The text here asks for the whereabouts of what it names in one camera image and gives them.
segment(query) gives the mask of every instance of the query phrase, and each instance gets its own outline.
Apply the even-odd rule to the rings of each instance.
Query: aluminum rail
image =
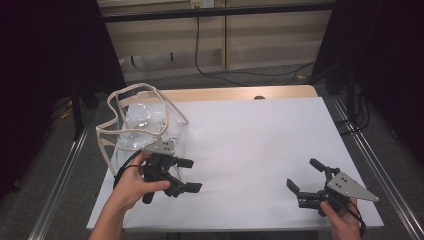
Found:
[[[307,12],[332,10],[336,2],[282,4],[271,6],[254,7],[222,7],[222,8],[201,8],[182,9],[173,11],[127,13],[127,14],[103,14],[104,22],[130,22],[159,19],[195,18],[195,17],[216,17],[231,15],[249,15],[265,13],[285,13],[285,12]]]
[[[56,180],[56,183],[50,193],[50,196],[44,205],[43,210],[38,216],[37,222],[35,223],[32,231],[28,237],[28,240],[43,240],[50,228],[50,224],[53,217],[59,207],[60,200],[65,191],[69,177],[74,168],[75,162],[78,159],[78,155],[84,145],[87,137],[88,128],[91,127],[96,110],[91,110],[86,118],[86,125],[80,134],[79,138],[74,141],[71,150],[69,151],[68,157],[63,165],[62,171]]]
[[[338,110],[340,116],[346,121],[346,125],[349,131],[354,130],[354,125],[348,121],[348,115],[346,114],[346,106],[340,99],[334,99],[334,105]],[[414,214],[409,204],[403,198],[402,194],[396,188],[392,182],[389,174],[384,169],[378,157],[375,155],[371,146],[368,144],[364,135],[361,131],[357,131],[351,134],[359,149],[361,150],[364,158],[368,162],[371,171],[380,183],[383,191],[386,193],[387,198],[390,200],[394,210],[398,214],[400,220],[404,224],[406,230],[409,232],[411,239],[421,240],[424,239],[424,231],[422,224]]]

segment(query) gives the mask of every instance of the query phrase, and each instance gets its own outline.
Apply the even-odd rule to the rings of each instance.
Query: black curtain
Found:
[[[424,164],[424,7],[420,1],[338,1],[313,75],[342,63],[327,77],[329,93],[346,85],[346,66],[393,130]]]
[[[0,197],[23,174],[51,123],[54,102],[77,86],[86,104],[94,92],[125,87],[96,0],[2,1]]]

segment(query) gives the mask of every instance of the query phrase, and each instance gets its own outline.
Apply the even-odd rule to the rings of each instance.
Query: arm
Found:
[[[353,204],[357,205],[355,198],[350,199]],[[349,209],[356,212],[356,208],[349,202]],[[331,233],[334,240],[360,240],[359,221],[347,212],[336,213],[334,209],[326,202],[321,202],[321,209],[327,215],[331,222]]]
[[[134,158],[131,165],[141,165],[147,157],[149,156],[140,153]],[[169,187],[168,181],[145,182],[139,174],[138,167],[128,168],[103,206],[89,239],[120,239],[122,222],[127,210],[133,208],[144,194],[165,190]]]

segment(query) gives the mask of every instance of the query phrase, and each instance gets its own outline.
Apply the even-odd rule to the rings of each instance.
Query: cable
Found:
[[[349,119],[338,121],[338,122],[334,122],[334,125],[336,125],[336,127],[339,128],[339,127],[343,126],[346,123],[349,123]]]
[[[113,188],[115,189],[115,187],[116,187],[116,185],[118,184],[118,182],[119,182],[119,180],[121,179],[121,177],[122,177],[122,174],[124,174],[124,172],[125,172],[125,170],[127,170],[127,165],[139,154],[141,152],[141,150],[139,149],[139,150],[137,150],[137,151],[135,151],[132,155],[131,155],[131,157],[129,157],[128,159],[127,159],[127,161],[125,161],[125,163],[121,166],[121,168],[119,168],[119,170],[118,170],[118,173],[116,174],[116,176],[114,176],[115,177],[115,181],[114,181],[114,183],[113,183]]]
[[[56,106],[54,106],[53,110],[56,110],[56,109],[62,107],[63,105],[69,103],[70,100],[71,100],[70,97],[65,98],[62,103],[59,103]]]
[[[366,117],[365,117],[365,113],[362,113],[363,118],[362,118],[361,122],[357,126],[355,126],[354,129],[340,133],[340,136],[344,136],[344,135],[347,135],[347,134],[352,134],[352,133],[355,133],[355,132],[358,132],[358,131],[362,131],[368,126],[368,124],[370,122],[370,110],[369,110],[369,106],[368,106],[368,101],[366,100],[365,97],[363,97],[363,93],[361,93],[361,99],[364,99],[365,109],[366,109]]]
[[[356,218],[356,220],[359,221],[360,226],[359,226],[359,234],[361,235],[361,238],[364,236],[366,230],[367,230],[367,225],[365,224],[364,220],[362,219],[362,215],[361,212],[359,211],[358,207],[356,206],[356,204],[354,204],[352,202],[352,200],[349,199],[350,204],[352,204],[352,206],[355,208],[355,210],[358,212],[358,214],[356,214],[355,212],[353,212],[350,208],[346,207],[345,205],[343,205],[341,202],[339,202],[337,199],[333,198],[333,197],[329,197],[329,199],[336,203],[337,205],[339,205],[340,207],[342,207],[344,210],[346,210],[350,215],[352,215],[354,218]]]
[[[199,64],[198,64],[198,56],[197,55],[198,55],[198,52],[199,52],[199,35],[200,35],[199,32],[200,32],[200,20],[199,20],[199,18],[197,18],[196,49],[195,49],[194,59],[195,59],[195,66],[196,66],[197,71],[200,74],[202,74],[204,77],[217,78],[217,79],[228,81],[228,82],[236,84],[236,85],[246,86],[244,84],[237,83],[237,82],[234,82],[232,80],[229,80],[229,79],[226,79],[226,78],[223,78],[223,77],[218,77],[216,75],[219,75],[219,74],[248,74],[248,75],[263,76],[263,77],[279,77],[279,76],[284,76],[284,75],[289,75],[289,74],[294,73],[293,78],[289,82],[283,84],[283,85],[287,85],[287,84],[290,84],[291,82],[293,82],[295,80],[295,76],[297,75],[297,72],[299,72],[301,69],[315,63],[315,61],[312,61],[312,62],[309,62],[305,65],[298,67],[297,69],[295,69],[293,71],[289,71],[289,72],[285,72],[285,73],[278,73],[278,74],[263,74],[263,73],[253,73],[253,72],[243,72],[243,71],[230,71],[230,72],[220,71],[220,72],[214,72],[214,73],[205,73],[200,69]]]
[[[52,116],[50,119],[52,120],[52,121],[54,121],[54,120],[56,120],[56,119],[58,119],[58,118],[66,118],[72,111],[73,111],[73,108],[72,108],[72,104],[70,104],[69,105],[70,107],[69,108],[67,108],[63,113],[61,113],[61,114],[58,114],[57,116]]]

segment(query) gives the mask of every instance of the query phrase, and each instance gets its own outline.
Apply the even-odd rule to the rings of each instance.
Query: white table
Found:
[[[285,185],[287,178],[301,191],[321,190],[325,176],[309,164],[310,158],[316,158],[364,184],[323,100],[316,93],[313,96],[313,88],[303,88],[311,97],[304,94],[300,98],[269,99],[278,98],[267,95],[267,91],[276,89],[282,93],[295,90],[236,88],[223,90],[232,92],[232,100],[216,97],[221,100],[211,101],[213,94],[200,94],[206,99],[188,99],[190,102],[179,102],[175,97],[183,95],[164,91],[190,121],[185,157],[194,160],[194,166],[183,169],[183,181],[200,182],[203,187],[197,194],[170,198],[159,192],[149,205],[138,202],[127,212],[123,228],[202,232],[329,227],[327,218],[316,210],[298,208],[296,196]],[[249,90],[251,95],[234,97]],[[267,100],[251,100],[256,95]],[[107,172],[88,229],[94,227],[113,180]],[[383,226],[374,203],[360,200],[358,205],[368,227]]]

